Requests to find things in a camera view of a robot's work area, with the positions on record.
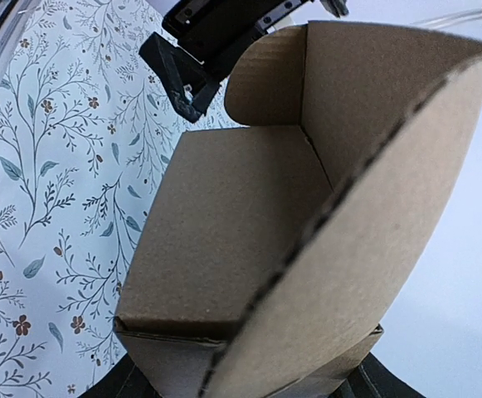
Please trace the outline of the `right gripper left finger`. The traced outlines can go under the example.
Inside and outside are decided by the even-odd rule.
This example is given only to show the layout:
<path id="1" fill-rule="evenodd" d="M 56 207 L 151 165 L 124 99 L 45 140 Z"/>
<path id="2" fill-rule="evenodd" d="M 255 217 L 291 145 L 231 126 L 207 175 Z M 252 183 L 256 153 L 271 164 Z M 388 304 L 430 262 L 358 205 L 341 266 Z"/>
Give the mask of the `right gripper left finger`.
<path id="1" fill-rule="evenodd" d="M 80 398 L 160 398 L 144 374 L 126 354 Z"/>

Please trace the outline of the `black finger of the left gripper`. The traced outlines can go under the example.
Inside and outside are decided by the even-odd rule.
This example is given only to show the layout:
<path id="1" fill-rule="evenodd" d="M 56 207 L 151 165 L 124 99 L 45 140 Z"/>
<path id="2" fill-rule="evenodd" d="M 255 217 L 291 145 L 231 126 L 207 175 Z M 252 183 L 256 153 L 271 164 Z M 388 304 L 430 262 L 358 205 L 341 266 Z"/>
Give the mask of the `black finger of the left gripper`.
<path id="1" fill-rule="evenodd" d="M 206 112 L 220 88 L 220 81 L 184 49 L 153 33 L 139 55 L 159 78 L 174 111 L 190 123 Z"/>

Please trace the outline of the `brown cardboard box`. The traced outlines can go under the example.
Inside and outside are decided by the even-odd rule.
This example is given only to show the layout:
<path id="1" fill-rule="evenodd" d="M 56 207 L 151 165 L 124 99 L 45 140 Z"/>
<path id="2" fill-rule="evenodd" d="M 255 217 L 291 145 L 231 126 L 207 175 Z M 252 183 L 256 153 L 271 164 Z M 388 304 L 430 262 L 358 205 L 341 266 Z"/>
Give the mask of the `brown cardboard box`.
<path id="1" fill-rule="evenodd" d="M 310 22 L 242 54 L 233 129 L 181 136 L 114 318 L 162 397 L 328 397 L 445 209 L 482 107 L 482 41 Z"/>

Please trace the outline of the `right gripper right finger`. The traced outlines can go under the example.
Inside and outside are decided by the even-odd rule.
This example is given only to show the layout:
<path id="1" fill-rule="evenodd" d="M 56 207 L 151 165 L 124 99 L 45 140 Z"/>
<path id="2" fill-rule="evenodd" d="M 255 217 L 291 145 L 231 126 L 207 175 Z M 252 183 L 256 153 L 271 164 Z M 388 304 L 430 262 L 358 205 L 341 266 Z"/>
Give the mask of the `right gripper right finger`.
<path id="1" fill-rule="evenodd" d="M 425 398 L 392 374 L 372 353 L 335 391 L 335 398 Z"/>

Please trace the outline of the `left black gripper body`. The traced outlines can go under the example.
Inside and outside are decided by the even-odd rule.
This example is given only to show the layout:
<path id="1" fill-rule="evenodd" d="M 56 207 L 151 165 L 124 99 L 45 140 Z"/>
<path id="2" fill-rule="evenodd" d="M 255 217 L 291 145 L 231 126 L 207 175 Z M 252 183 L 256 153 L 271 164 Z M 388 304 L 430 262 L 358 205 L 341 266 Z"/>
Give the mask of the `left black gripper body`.
<path id="1" fill-rule="evenodd" d="M 242 53 L 303 1 L 180 1 L 163 18 L 163 29 L 213 78 L 230 75 Z"/>

